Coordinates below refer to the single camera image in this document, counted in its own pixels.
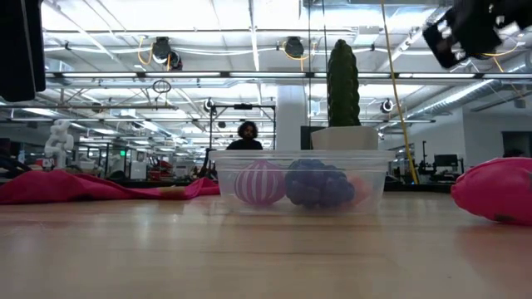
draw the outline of plastic bin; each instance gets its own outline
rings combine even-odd
[[[210,152],[221,195],[237,213],[374,213],[391,151]]]

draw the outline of pink cloth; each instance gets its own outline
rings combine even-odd
[[[183,190],[128,189],[88,174],[29,171],[0,186],[0,204],[65,203],[87,200],[166,199],[187,200],[201,195],[219,194],[219,186],[199,179]]]
[[[502,223],[532,225],[532,159],[494,159],[463,174],[451,189],[456,204]]]

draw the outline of table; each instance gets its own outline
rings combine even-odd
[[[377,216],[219,206],[0,207],[2,299],[532,297],[532,229],[469,215],[447,194],[385,193]]]

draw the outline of green cactus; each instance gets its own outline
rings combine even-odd
[[[329,59],[327,103],[329,126],[361,125],[358,119],[357,58],[346,41],[339,39]]]

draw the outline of dark curly hair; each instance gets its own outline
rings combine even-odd
[[[253,121],[245,121],[242,125],[239,127],[239,136],[240,138],[244,137],[244,131],[251,126],[253,128],[253,138],[257,138],[259,135],[259,130],[257,129],[257,125]]]

